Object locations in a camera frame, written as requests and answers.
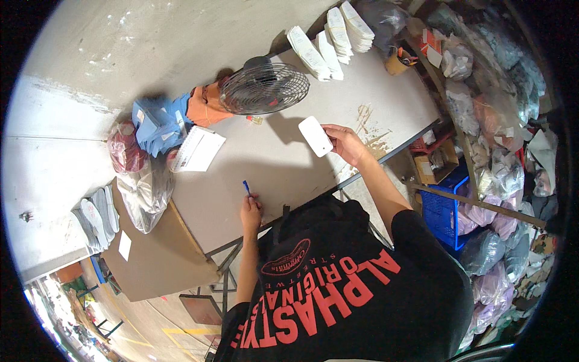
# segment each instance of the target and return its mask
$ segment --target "wall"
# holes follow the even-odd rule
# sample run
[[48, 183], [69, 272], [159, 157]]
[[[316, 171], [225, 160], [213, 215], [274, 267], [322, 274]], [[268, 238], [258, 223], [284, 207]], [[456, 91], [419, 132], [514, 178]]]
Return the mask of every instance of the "wall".
[[[142, 94], [175, 97], [307, 31], [334, 0], [65, 0], [11, 99], [2, 152], [10, 246], [32, 280], [84, 257], [70, 209], [113, 176], [107, 132]], [[18, 218], [31, 211], [34, 219]]]

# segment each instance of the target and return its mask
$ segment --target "fan grille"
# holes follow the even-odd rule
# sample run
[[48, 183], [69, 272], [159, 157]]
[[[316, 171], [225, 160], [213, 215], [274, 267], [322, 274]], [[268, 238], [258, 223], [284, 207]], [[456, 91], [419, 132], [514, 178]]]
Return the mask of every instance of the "fan grille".
[[300, 102], [309, 89], [306, 75], [296, 67], [270, 63], [233, 74], [223, 84], [219, 102], [237, 115], [269, 114]]

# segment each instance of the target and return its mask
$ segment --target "stack of blue cloth pieces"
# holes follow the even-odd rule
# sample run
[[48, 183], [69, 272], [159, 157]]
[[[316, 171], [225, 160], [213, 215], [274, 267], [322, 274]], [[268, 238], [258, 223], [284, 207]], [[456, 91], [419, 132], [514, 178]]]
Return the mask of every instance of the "stack of blue cloth pieces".
[[171, 101], [167, 97], [140, 98], [133, 103], [133, 124], [137, 129], [137, 142], [141, 149], [153, 157], [159, 152], [185, 141], [193, 122], [187, 118], [190, 94]]

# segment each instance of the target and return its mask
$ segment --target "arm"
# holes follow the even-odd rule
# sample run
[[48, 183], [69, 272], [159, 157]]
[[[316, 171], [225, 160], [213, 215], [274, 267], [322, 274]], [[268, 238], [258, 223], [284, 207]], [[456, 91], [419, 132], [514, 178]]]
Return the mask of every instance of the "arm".
[[322, 128], [334, 145], [333, 151], [360, 171], [388, 234], [392, 237], [392, 219], [399, 211], [411, 210], [410, 204], [352, 129], [337, 125], [322, 125]]
[[241, 248], [236, 304], [250, 302], [257, 283], [257, 230], [261, 226], [262, 206], [254, 199], [259, 196], [258, 194], [252, 193], [251, 196], [251, 198], [246, 196], [241, 205], [243, 247]]

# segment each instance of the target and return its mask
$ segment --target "blue plastic crate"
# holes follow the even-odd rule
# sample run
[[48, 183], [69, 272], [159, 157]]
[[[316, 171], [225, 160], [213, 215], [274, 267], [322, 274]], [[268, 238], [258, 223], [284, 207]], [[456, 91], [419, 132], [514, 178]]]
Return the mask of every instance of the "blue plastic crate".
[[[456, 195], [458, 189], [467, 181], [468, 169], [464, 159], [461, 159], [459, 166], [444, 180], [438, 185], [429, 187]], [[462, 248], [468, 236], [458, 235], [458, 201], [426, 191], [420, 191], [420, 195], [422, 196], [422, 217], [430, 231], [437, 239], [454, 250]]]

